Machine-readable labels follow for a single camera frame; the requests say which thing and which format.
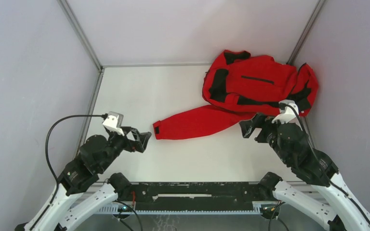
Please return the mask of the red jacket black lining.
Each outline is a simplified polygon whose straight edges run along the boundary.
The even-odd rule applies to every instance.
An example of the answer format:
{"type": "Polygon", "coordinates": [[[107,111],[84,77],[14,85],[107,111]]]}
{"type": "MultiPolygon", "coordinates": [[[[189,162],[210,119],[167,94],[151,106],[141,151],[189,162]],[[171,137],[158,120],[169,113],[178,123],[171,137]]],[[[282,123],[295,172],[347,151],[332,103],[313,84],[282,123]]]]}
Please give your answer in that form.
{"type": "Polygon", "coordinates": [[[205,106],[172,115],[153,124],[158,140],[186,140],[210,136],[257,113],[279,114],[279,103],[296,103],[300,116],[309,114],[319,82],[308,64],[281,64],[269,55],[224,50],[203,80],[205,106]]]}

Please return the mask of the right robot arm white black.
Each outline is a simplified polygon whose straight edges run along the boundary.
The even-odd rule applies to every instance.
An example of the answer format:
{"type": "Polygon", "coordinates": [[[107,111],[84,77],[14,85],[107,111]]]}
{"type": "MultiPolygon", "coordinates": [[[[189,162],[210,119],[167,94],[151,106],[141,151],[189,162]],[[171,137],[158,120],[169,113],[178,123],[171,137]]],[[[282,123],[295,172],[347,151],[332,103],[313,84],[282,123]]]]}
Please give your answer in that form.
{"type": "Polygon", "coordinates": [[[307,133],[299,125],[273,123],[262,114],[240,121],[239,125],[244,138],[259,128],[255,141],[269,144],[282,163],[322,195],[326,203],[294,192],[290,184],[272,172],[261,180],[259,194],[263,199],[285,202],[327,231],[370,231],[370,213],[347,187],[330,157],[311,147],[307,133]]]}

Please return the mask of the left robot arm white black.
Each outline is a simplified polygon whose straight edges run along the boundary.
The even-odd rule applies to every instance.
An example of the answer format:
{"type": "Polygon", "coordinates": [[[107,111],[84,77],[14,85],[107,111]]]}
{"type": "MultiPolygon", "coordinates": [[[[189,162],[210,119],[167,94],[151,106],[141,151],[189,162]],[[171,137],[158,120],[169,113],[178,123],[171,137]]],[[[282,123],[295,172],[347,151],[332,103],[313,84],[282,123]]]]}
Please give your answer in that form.
{"type": "Polygon", "coordinates": [[[109,131],[108,138],[89,137],[79,154],[66,164],[37,215],[27,223],[18,224],[15,230],[73,231],[103,206],[118,199],[127,200],[132,194],[132,184],[122,173],[113,173],[100,189],[75,204],[123,151],[143,153],[146,150],[151,132],[139,132],[132,127],[122,127],[121,131],[109,131]]]}

